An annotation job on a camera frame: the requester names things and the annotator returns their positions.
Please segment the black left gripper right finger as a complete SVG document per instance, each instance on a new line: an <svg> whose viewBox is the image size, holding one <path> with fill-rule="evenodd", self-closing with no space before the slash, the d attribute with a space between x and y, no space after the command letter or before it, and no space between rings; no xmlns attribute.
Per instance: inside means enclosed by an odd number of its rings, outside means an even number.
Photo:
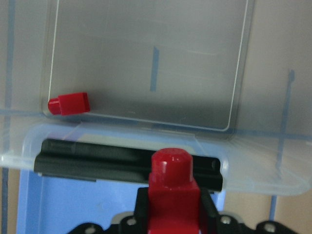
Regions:
<svg viewBox="0 0 312 234"><path fill-rule="evenodd" d="M207 188L200 188L199 218L200 219L216 219L219 212L211 198Z"/></svg>

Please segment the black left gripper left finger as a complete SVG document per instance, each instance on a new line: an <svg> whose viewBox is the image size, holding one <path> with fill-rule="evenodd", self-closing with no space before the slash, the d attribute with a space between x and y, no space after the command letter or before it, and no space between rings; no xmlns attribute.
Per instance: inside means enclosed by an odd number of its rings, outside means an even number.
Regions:
<svg viewBox="0 0 312 234"><path fill-rule="evenodd" d="M149 210L148 188L138 188L134 217L136 219L147 219Z"/></svg>

